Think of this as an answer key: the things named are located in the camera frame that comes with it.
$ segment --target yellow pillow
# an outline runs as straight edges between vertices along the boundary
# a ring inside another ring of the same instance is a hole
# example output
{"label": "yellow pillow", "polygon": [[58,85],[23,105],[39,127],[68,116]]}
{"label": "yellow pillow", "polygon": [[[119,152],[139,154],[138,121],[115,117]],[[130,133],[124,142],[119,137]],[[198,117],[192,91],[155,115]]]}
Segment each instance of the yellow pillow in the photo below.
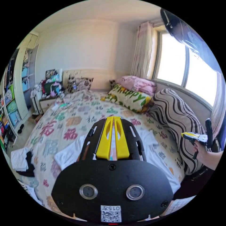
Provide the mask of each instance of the yellow pillow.
{"label": "yellow pillow", "polygon": [[112,102],[128,108],[133,112],[145,112],[151,101],[151,96],[143,92],[131,91],[117,84],[102,101]]}

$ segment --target screw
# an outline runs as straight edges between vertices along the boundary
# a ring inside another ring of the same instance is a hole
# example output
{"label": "screw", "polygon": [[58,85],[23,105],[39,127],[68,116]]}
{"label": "screw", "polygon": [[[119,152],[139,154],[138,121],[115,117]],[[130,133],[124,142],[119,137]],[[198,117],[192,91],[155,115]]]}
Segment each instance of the screw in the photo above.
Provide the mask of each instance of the screw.
{"label": "screw", "polygon": [[162,208],[165,208],[167,205],[168,205],[168,201],[164,201],[160,206],[161,206]]}
{"label": "screw", "polygon": [[59,205],[63,205],[63,202],[62,201],[57,201],[57,203],[59,204]]}
{"label": "screw", "polygon": [[109,170],[115,170],[115,169],[116,169],[116,166],[115,166],[114,164],[110,164],[110,165],[108,166],[108,169],[109,169]]}

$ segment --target striped pillow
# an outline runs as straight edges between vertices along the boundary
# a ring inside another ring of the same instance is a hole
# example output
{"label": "striped pillow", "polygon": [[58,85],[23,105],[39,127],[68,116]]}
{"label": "striped pillow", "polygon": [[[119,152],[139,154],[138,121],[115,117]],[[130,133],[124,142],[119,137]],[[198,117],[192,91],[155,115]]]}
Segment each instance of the striped pillow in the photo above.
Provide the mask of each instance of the striped pillow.
{"label": "striped pillow", "polygon": [[153,96],[154,106],[149,109],[149,114],[174,136],[179,153],[183,159],[186,175],[191,175],[202,168],[203,164],[197,159],[192,159],[193,145],[183,139],[181,133],[195,132],[206,134],[199,120],[190,107],[172,90],[163,89]]}

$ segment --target pillow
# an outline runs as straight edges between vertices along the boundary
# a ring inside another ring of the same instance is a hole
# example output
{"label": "pillow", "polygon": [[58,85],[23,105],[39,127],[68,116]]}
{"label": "pillow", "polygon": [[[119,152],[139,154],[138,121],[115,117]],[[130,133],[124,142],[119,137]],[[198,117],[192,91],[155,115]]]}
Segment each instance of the pillow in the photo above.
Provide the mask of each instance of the pillow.
{"label": "pillow", "polygon": [[149,108],[148,114],[172,133],[183,159],[185,174],[195,173],[203,167],[203,164],[197,159],[192,159],[194,146],[184,139],[181,133],[206,134],[204,128],[190,107],[172,89],[157,92],[152,101],[154,105]]}
{"label": "pillow", "polygon": [[114,86],[116,85],[116,81],[115,80],[109,80],[110,85],[111,85],[111,89],[114,88]]}
{"label": "pillow", "polygon": [[74,93],[80,90],[90,90],[94,78],[68,78],[66,90]]}
{"label": "pillow", "polygon": [[117,79],[116,83],[128,90],[140,91],[150,96],[153,96],[157,89],[157,85],[154,82],[136,76],[123,76]]}
{"label": "pillow", "polygon": [[142,92],[128,90],[117,84],[107,96],[101,98],[101,100],[124,106],[129,110],[138,113],[148,109],[147,105],[150,102],[151,97]]}

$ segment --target qr code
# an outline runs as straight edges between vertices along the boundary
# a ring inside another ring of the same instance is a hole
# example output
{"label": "qr code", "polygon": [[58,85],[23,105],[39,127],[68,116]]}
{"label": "qr code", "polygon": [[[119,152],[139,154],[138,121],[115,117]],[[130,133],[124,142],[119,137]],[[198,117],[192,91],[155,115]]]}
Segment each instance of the qr code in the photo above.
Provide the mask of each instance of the qr code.
{"label": "qr code", "polygon": [[101,211],[102,222],[121,222],[121,211]]}

